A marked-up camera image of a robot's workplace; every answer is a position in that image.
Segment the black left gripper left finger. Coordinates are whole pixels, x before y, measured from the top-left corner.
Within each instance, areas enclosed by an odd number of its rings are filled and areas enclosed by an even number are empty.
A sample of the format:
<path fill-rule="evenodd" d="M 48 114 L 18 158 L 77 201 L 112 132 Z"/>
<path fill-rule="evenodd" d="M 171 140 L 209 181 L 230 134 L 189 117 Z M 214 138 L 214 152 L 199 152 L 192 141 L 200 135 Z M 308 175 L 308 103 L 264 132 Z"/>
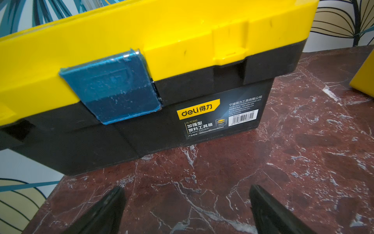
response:
<path fill-rule="evenodd" d="M 117 234 L 125 204 L 125 191 L 116 186 L 63 233 Z"/>

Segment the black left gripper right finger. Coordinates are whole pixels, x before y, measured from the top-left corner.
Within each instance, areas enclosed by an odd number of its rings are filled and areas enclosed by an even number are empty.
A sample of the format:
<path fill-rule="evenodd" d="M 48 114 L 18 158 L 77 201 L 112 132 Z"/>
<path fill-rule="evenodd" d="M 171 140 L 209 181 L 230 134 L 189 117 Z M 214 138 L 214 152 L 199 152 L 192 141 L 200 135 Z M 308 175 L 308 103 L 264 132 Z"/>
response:
<path fill-rule="evenodd" d="M 251 185 L 249 198 L 259 234 L 315 233 L 260 185 Z"/>

